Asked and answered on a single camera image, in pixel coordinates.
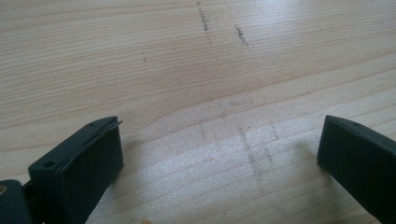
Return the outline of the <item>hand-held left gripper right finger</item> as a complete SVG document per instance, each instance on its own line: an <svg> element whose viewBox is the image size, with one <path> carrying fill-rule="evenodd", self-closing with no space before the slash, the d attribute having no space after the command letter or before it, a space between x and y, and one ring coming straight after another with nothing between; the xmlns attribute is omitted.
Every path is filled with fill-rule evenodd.
<svg viewBox="0 0 396 224"><path fill-rule="evenodd" d="M396 142L358 122L325 118L318 164L382 224L396 224Z"/></svg>

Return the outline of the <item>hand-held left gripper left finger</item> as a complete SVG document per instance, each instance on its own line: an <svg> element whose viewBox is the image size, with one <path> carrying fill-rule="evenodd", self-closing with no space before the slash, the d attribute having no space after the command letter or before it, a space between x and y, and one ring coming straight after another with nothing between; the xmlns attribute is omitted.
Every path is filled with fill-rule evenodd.
<svg viewBox="0 0 396 224"><path fill-rule="evenodd" d="M93 121L29 166L34 219L84 224L123 167L120 122Z"/></svg>

